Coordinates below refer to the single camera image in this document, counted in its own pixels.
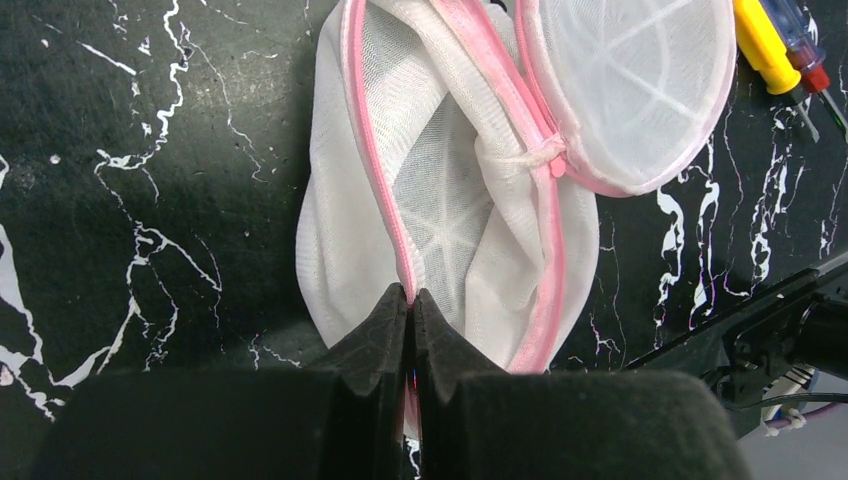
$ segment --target white mesh bag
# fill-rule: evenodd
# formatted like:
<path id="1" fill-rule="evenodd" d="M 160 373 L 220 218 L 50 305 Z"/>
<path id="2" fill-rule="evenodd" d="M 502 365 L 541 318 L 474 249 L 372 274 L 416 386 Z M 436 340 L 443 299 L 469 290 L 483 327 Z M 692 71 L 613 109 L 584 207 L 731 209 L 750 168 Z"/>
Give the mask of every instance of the white mesh bag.
<path id="1" fill-rule="evenodd" d="M 594 193 L 662 185 L 735 60 L 730 0 L 342 0 L 318 41 L 297 273 L 331 346 L 404 284 L 511 372 L 547 368 L 598 254 Z"/>

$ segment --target purple cable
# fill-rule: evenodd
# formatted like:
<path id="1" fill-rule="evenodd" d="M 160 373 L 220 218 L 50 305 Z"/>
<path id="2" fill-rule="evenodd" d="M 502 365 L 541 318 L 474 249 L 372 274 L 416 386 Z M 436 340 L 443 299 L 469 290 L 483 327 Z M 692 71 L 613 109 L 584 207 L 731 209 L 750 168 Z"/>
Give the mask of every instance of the purple cable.
<path id="1" fill-rule="evenodd" d="M 812 412 L 809 412 L 809 413 L 804 413 L 802 415 L 804 415 L 804 418 L 806 418 L 806 419 L 816 418 L 816 417 L 820 417 L 822 415 L 826 415 L 829 412 L 832 412 L 832 411 L 837 410 L 840 407 L 844 407 L 844 406 L 845 406 L 844 403 L 828 403 L 827 405 L 825 405 L 821 408 L 813 410 Z M 788 427 L 789 425 L 792 424 L 792 419 L 791 418 L 777 418 L 777 419 L 774 419 L 774 420 L 767 420 L 765 422 L 765 424 L 766 424 L 767 427 L 771 427 L 771 428 L 784 428 L 784 427 Z"/>

